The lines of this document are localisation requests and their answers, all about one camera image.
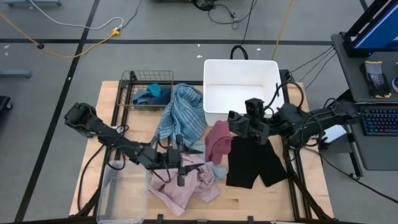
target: wire basket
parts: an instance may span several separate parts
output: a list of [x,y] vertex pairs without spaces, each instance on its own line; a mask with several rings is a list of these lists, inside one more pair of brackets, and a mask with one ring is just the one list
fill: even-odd
[[134,105],[133,96],[138,90],[146,90],[147,86],[157,83],[160,86],[171,86],[170,99],[173,93],[174,72],[170,70],[131,70],[124,71],[122,74],[121,85],[125,85],[122,90],[119,106],[128,107],[129,110],[164,110],[166,105]]

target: white cable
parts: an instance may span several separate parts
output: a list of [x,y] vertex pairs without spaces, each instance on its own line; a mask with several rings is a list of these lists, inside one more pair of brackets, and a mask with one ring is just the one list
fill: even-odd
[[36,4],[33,2],[33,0],[29,0],[29,1],[30,1],[30,3],[32,3],[32,4],[36,7],[36,9],[38,9],[38,10],[39,10],[43,15],[45,15],[47,18],[49,18],[50,20],[52,20],[52,21],[55,22],[56,24],[60,24],[60,25],[64,25],[64,26],[83,27],[83,28],[87,28],[87,29],[94,29],[94,30],[96,30],[96,29],[101,29],[101,28],[103,28],[104,26],[106,26],[108,23],[110,23],[111,21],[113,21],[113,20],[115,20],[115,19],[120,19],[120,20],[122,20],[122,23],[121,23],[116,29],[121,29],[122,26],[123,26],[123,24],[124,24],[124,20],[123,20],[122,18],[120,18],[120,17],[114,17],[114,18],[110,19],[108,22],[105,22],[102,26],[96,27],[96,28],[87,27],[87,26],[84,26],[84,25],[66,24],[66,23],[63,23],[63,22],[58,22],[58,21],[56,21],[55,19],[51,18],[51,17],[50,17],[49,15],[47,15],[43,10],[41,10],[41,8],[39,8],[38,6],[36,6]]

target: desk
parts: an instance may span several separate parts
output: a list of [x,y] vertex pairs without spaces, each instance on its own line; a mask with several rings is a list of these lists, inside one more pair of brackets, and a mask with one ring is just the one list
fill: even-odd
[[[383,72],[386,74],[389,85],[391,85],[392,79],[398,77],[398,65],[396,64],[398,62],[397,52],[375,52],[369,58],[350,58],[343,47],[343,38],[339,34],[335,34],[332,35],[331,39],[355,102],[398,103],[398,93],[394,90],[392,90],[390,98],[376,99],[371,97],[368,85],[359,70],[359,66],[365,60],[381,60],[383,61]],[[365,169],[398,170],[398,162],[396,161],[398,157],[398,137],[365,136],[359,123],[352,125],[350,129],[352,130]]]
[[[98,117],[106,124],[111,122],[115,98],[118,92],[118,83],[103,82],[99,93],[96,111]],[[203,89],[202,86],[195,86],[195,88],[199,90]],[[298,104],[300,101],[300,92],[298,89],[295,86],[289,85],[288,92],[290,101]],[[304,101],[303,108],[308,109],[306,100]],[[130,129],[126,132],[125,136],[135,141],[150,141],[154,136],[154,130],[160,121],[161,115],[162,111],[130,111],[127,117],[127,124],[130,126]],[[276,154],[282,159],[281,138],[279,136],[272,136],[270,137],[270,141]],[[81,170],[100,145],[96,138],[88,140]],[[92,161],[86,171],[81,195],[83,204],[89,200],[93,192],[97,189],[103,157],[104,151],[101,151],[100,155]],[[301,157],[308,191],[324,209],[325,213],[332,217],[333,212],[319,156],[313,152],[302,150]],[[224,156],[222,164],[228,166],[227,156]],[[146,219],[156,219],[158,214],[163,214],[165,220],[247,220],[248,216],[253,216],[255,220],[294,220],[288,180],[283,180],[271,187],[266,187],[258,177],[253,189],[228,187],[225,183],[226,179],[217,183],[221,195],[208,204],[195,197],[191,198],[188,210],[180,217],[174,215],[163,201],[149,192]],[[70,214],[77,212],[78,184],[79,182],[76,185]],[[301,211],[300,214],[303,216],[303,206],[300,203],[301,195],[298,190],[296,192],[298,193],[297,198]]]

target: computer monitor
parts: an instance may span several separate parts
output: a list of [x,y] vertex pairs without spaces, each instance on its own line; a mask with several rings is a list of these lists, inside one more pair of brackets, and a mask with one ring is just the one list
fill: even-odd
[[344,34],[350,57],[398,51],[398,0],[375,0]]

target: pink towel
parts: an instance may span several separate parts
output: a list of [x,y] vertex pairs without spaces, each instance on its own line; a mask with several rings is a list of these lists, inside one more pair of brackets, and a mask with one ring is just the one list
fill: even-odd
[[227,121],[217,121],[205,138],[206,144],[206,162],[213,162],[218,165],[231,151],[232,135],[229,132]]
[[[183,164],[185,166],[199,163],[203,163],[203,160],[198,156],[183,155]],[[189,172],[185,176],[185,185],[183,187],[177,185],[177,169],[169,169],[169,172],[170,183],[166,184],[156,175],[153,175],[149,190],[158,196],[178,216],[185,212],[192,195],[199,197],[207,203],[220,194],[214,182],[213,171],[206,164]],[[169,180],[166,170],[156,170],[156,173],[165,181]]]

